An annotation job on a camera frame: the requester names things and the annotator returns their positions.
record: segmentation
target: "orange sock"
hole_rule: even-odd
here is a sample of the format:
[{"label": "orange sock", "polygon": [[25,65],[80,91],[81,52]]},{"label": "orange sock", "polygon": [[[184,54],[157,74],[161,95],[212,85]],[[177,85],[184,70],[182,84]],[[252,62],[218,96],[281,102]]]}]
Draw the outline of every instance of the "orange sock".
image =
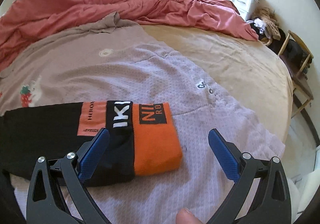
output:
[{"label": "orange sock", "polygon": [[133,104],[134,172],[152,175],[178,169],[182,150],[168,103]]}]

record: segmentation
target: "blue gripper pad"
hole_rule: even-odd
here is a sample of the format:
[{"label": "blue gripper pad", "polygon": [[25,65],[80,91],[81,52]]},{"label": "blue gripper pad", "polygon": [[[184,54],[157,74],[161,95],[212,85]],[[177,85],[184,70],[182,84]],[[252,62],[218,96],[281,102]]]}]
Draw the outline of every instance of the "blue gripper pad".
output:
[{"label": "blue gripper pad", "polygon": [[240,165],[225,144],[226,141],[222,140],[223,137],[218,133],[214,129],[209,132],[209,145],[227,178],[237,183],[240,179]]},{"label": "blue gripper pad", "polygon": [[104,129],[80,161],[79,180],[90,179],[109,144],[109,131]]}]

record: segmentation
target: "pile of clothes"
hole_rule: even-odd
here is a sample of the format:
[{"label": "pile of clothes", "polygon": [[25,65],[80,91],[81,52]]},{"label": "pile of clothes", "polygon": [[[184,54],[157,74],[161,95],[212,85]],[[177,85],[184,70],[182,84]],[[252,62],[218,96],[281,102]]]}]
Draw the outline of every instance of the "pile of clothes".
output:
[{"label": "pile of clothes", "polygon": [[[279,53],[286,35],[282,29],[278,28],[279,22],[276,21],[275,14],[269,8],[258,7],[252,15],[252,20],[247,21],[247,23],[255,30],[261,42],[276,54]],[[297,68],[300,68],[307,58],[308,52],[304,51],[298,43],[290,39],[283,55]],[[312,58],[309,59],[304,68],[304,74],[307,74],[311,63]]]}]

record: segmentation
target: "orange label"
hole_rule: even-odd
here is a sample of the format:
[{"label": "orange label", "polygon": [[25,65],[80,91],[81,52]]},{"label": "orange label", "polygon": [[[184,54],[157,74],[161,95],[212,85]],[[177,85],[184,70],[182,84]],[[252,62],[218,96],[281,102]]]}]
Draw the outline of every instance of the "orange label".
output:
[{"label": "orange label", "polygon": [[84,102],[79,119],[78,136],[95,136],[106,127],[107,102]]}]

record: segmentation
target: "sock label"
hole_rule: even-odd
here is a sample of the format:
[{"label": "sock label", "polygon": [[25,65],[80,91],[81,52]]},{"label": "sock label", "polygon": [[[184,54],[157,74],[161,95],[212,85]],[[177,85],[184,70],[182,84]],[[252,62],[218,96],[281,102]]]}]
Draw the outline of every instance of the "sock label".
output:
[{"label": "sock label", "polygon": [[139,104],[140,124],[167,124],[163,104]]},{"label": "sock label", "polygon": [[106,127],[107,102],[84,102],[79,119],[78,136],[95,136]]}]

